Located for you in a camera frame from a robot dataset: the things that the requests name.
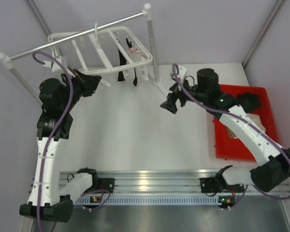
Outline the white plastic clip hanger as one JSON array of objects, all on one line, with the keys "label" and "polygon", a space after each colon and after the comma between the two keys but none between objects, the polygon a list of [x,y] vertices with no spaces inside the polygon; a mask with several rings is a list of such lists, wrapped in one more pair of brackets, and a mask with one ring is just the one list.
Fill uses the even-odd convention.
[{"label": "white plastic clip hanger", "polygon": [[[129,48],[139,47],[147,56],[146,61],[134,62],[129,56]],[[127,64],[119,65],[118,49],[127,60]],[[124,26],[111,27],[80,36],[51,47],[53,57],[66,56],[68,68],[77,69],[86,75],[107,75],[122,71],[125,79],[134,79],[134,68],[152,63],[153,57],[130,28]]]}]

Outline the brown cream striped sock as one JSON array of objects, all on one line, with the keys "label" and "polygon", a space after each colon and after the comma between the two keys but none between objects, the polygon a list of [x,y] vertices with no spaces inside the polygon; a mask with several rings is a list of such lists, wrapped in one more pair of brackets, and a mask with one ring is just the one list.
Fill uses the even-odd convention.
[{"label": "brown cream striped sock", "polygon": [[[262,131],[262,132],[266,132],[266,128],[265,126],[262,124],[261,122],[261,118],[259,115],[256,115],[256,114],[250,114],[250,113],[247,113],[247,116],[252,120],[252,122],[254,122],[258,127],[259,129]],[[228,137],[230,139],[237,139],[238,137],[236,136],[236,134],[230,130],[229,128],[226,128],[226,131],[227,131],[227,134],[228,134]]]}]

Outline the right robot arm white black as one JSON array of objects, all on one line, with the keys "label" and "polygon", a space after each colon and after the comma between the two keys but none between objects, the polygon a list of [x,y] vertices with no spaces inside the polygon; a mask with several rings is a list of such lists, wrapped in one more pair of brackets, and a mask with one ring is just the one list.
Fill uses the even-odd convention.
[{"label": "right robot arm white black", "polygon": [[257,162],[251,170],[232,165],[220,169],[215,175],[216,187],[226,192],[233,185],[252,185],[259,193],[274,199],[270,191],[290,177],[290,148],[284,148],[263,132],[235,97],[221,90],[218,74],[213,69],[199,70],[197,83],[193,85],[186,78],[180,78],[179,73],[179,66],[173,64],[171,78],[175,84],[160,107],[176,114],[176,102],[182,107],[186,102],[194,102],[235,133]]}]

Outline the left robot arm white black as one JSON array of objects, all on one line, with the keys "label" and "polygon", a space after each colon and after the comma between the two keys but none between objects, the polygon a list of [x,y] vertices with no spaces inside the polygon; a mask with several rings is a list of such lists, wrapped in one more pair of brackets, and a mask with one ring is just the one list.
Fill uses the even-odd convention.
[{"label": "left robot arm white black", "polygon": [[29,199],[19,209],[20,215],[38,221],[68,222],[74,203],[100,185],[95,169],[82,168],[63,189],[59,188],[63,150],[73,123],[70,111],[81,97],[95,93],[102,77],[73,70],[71,78],[65,74],[61,78],[49,78],[39,87],[42,113],[37,123],[36,173]]}]

